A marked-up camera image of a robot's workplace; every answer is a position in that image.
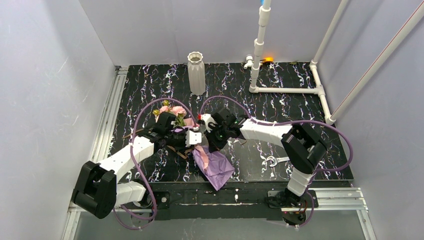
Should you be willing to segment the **brown ribbon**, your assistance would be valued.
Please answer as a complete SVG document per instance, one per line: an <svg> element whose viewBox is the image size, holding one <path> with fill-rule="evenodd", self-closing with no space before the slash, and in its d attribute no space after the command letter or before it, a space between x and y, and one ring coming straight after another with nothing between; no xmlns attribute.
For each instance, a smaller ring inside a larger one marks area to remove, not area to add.
<svg viewBox="0 0 424 240"><path fill-rule="evenodd" d="M182 128L182 127L177 127L176 129L173 129L172 131L187 131L187 129L186 128ZM167 147L166 146L166 135L157 135L157 133L154 131L154 128L153 128L153 126L150 126L150 127L145 127L145 128L140 128L140 129L137 129L136 131L135 131L135 135L137 136L137 137L147 137L149 140L151 140L151 139L155 139L155 140L158 140L158 142L154 142L155 144L157 144L157 143L159 143L159 146L160 146L160 148L158 148L157 150L160 150L160 149L162 149L162 148L168 148L168 149L170 149L171 151L173 151L173 152L175 152L176 154L178 154L180 157L182 157L183 159L187 159L188 158L188 156L189 156L189 154L194 150L194 148L195 148L195 145L192 145L191 147L190 147L190 149L188 150L188 151L185 151L185 152L177 152L177 151L174 151L174 149L173 148L170 148L170 147Z"/></svg>

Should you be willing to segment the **purple flower bouquet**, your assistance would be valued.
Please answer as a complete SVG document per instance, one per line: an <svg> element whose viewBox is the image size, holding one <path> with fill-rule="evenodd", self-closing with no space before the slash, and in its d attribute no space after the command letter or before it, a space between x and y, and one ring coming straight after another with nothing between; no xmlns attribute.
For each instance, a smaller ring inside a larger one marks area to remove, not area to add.
<svg viewBox="0 0 424 240"><path fill-rule="evenodd" d="M198 126L191 117L187 116L187 111L181 105L170 106L168 100L164 100L161 108L154 109L152 114L157 121L160 114L164 112L174 114L176 116L176 124L179 127ZM216 191L227 183L235 171L235 168L224 154L219 151L212 151L209 146L197 144L191 152L196 165Z"/></svg>

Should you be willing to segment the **white ribbed vase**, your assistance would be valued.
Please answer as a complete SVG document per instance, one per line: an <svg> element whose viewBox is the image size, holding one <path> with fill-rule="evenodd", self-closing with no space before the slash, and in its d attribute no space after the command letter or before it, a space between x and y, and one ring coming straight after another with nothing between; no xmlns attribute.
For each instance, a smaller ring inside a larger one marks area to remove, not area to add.
<svg viewBox="0 0 424 240"><path fill-rule="evenodd" d="M190 91L200 96L206 91L205 65L203 54L198 51L190 52L187 56L187 72Z"/></svg>

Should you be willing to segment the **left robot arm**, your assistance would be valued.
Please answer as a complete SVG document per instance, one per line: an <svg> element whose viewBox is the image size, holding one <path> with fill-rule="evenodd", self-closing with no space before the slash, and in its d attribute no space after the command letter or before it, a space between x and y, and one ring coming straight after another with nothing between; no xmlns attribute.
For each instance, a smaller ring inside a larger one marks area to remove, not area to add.
<svg viewBox="0 0 424 240"><path fill-rule="evenodd" d="M201 141L198 127L178 126L176 116L163 112L157 122L141 129L127 146L115 154L99 162L87 161L81 167L71 202L98 219L105 218L120 205L140 202L147 185L139 180L120 183L121 178L165 147L185 151Z"/></svg>

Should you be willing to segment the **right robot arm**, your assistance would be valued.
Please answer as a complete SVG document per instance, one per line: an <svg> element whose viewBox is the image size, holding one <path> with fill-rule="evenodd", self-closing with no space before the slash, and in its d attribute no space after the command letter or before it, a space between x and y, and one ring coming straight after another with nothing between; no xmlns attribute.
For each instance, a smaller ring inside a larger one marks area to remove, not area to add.
<svg viewBox="0 0 424 240"><path fill-rule="evenodd" d="M235 116L227 108L201 114L198 122L206 127L204 135L212 151L221 150L230 138L282 147L293 166L284 197L297 201L305 194L318 163L328 150L327 143L307 123L278 125L247 115Z"/></svg>

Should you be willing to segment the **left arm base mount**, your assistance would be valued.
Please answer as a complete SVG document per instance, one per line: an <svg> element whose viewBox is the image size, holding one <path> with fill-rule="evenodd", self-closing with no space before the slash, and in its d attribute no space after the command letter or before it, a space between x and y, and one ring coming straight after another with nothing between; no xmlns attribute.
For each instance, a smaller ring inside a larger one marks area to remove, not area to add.
<svg viewBox="0 0 424 240"><path fill-rule="evenodd" d="M168 209L170 207L171 195L168 191L154 191L154 199L156 201L157 209ZM141 209L152 209L153 199L147 192L141 201L134 201L133 204Z"/></svg>

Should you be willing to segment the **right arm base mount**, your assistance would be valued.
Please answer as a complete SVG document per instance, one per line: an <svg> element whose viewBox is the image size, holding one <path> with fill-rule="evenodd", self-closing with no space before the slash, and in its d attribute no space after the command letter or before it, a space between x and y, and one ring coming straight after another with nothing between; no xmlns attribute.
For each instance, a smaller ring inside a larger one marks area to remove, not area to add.
<svg viewBox="0 0 424 240"><path fill-rule="evenodd" d="M314 190L308 190L302 196L297 196L291 191L270 190L264 198L265 203L271 209L280 209L282 219L288 226L300 227L308 222L311 216L307 210L318 208L318 198Z"/></svg>

